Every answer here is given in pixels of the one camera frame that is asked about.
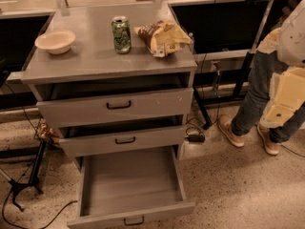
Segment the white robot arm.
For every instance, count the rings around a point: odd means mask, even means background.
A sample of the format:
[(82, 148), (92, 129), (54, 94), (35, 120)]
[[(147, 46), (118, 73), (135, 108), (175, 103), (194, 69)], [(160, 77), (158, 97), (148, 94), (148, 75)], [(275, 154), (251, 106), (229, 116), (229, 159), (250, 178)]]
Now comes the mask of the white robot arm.
[(275, 50), (289, 68), (272, 76), (270, 100), (260, 118), (267, 128), (283, 126), (305, 102), (305, 0), (282, 24)]

